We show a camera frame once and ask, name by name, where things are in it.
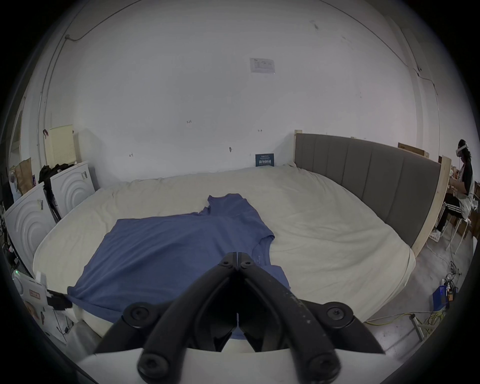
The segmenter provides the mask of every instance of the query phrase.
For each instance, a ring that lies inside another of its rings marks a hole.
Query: mattress
[[[340,301],[367,320],[407,283],[415,256],[397,233],[351,192],[325,176],[297,168],[246,168],[100,189],[70,211],[36,250],[33,269],[48,288],[74,286],[103,237],[120,218],[200,212],[207,198],[239,193],[275,239],[270,260],[300,299]],[[111,323],[73,309],[99,335]]]

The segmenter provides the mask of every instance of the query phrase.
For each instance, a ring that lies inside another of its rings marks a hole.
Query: label sticker
[[[265,153],[260,155],[255,155],[255,166],[261,167],[264,165],[274,166],[273,153]]]
[[[29,289],[29,291],[30,291],[30,296],[40,300],[40,294],[38,292],[32,291],[31,289]]]

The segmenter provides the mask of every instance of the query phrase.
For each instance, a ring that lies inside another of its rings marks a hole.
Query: bed
[[[33,269],[47,275],[49,289],[66,293],[117,219],[199,212],[209,195],[239,193],[273,231],[271,263],[292,292],[344,302],[364,321],[407,283],[440,209],[447,166],[382,144],[297,134],[288,165],[100,189],[48,233]],[[111,325],[73,312],[100,336]]]

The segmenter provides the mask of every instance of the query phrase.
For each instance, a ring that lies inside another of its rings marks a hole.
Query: white t-shirt
[[[460,209],[462,210],[462,216],[466,220],[470,215],[473,204],[473,191],[475,189],[475,182],[473,181],[472,165],[468,162],[467,167],[462,165],[462,169],[458,174],[458,180],[463,181],[467,194],[456,192],[456,197],[460,202]]]

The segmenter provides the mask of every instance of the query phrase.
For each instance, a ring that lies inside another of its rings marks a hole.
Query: black pants
[[[462,217],[462,210],[460,209],[460,201],[453,196],[451,193],[447,193],[444,198],[444,204],[438,215],[438,219],[435,225],[440,232],[444,229],[445,223],[447,221],[448,214],[451,214],[455,217]]]

